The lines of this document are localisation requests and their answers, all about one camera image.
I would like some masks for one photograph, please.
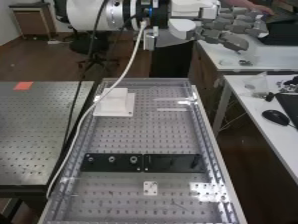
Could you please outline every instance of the white desk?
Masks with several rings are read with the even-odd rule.
[[[249,49],[241,54],[221,44],[198,41],[218,71],[298,71],[298,46],[264,45],[256,38],[240,35],[249,42]],[[253,66],[240,65],[240,60],[249,60]]]
[[[281,126],[262,117],[262,112],[265,110],[274,109],[284,113],[285,110],[282,109],[282,106],[276,98],[272,102],[266,102],[264,99],[253,98],[250,96],[250,91],[245,88],[244,83],[244,80],[250,77],[252,76],[244,75],[224,76],[225,88],[213,123],[213,132],[216,135],[220,132],[222,118],[225,116],[226,106],[233,92],[272,149],[274,150],[281,162],[284,163],[293,179],[298,184],[298,131],[294,127]],[[293,77],[294,75],[268,76],[269,90],[273,93],[277,93],[277,81],[286,81]]]

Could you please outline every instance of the computer mouse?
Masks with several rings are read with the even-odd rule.
[[[262,113],[262,116],[270,120],[272,122],[288,126],[290,124],[290,119],[289,117],[280,111],[277,110],[266,110]]]

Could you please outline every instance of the white block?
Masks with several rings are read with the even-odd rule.
[[[109,88],[104,89],[103,94],[108,92]],[[115,88],[99,103],[103,112],[125,112],[127,110],[127,88]]]
[[[136,94],[128,93],[127,88],[115,88],[103,101],[97,103],[93,116],[133,117],[135,97]]]

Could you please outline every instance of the table leg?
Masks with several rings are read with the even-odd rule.
[[[20,197],[27,206],[33,210],[37,216],[41,215],[47,204],[44,196],[22,196]]]
[[[228,83],[225,82],[225,87],[224,87],[224,91],[221,94],[221,102],[217,108],[217,114],[216,114],[216,119],[213,122],[213,132],[214,135],[218,135],[220,129],[221,129],[221,124],[222,124],[222,119],[226,113],[226,108],[228,108],[228,104],[230,101],[230,95],[232,95],[232,90],[230,87],[228,85]]]

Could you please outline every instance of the cabinet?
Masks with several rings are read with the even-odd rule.
[[[49,3],[15,4],[12,9],[23,38],[56,35],[56,27],[49,11]]]

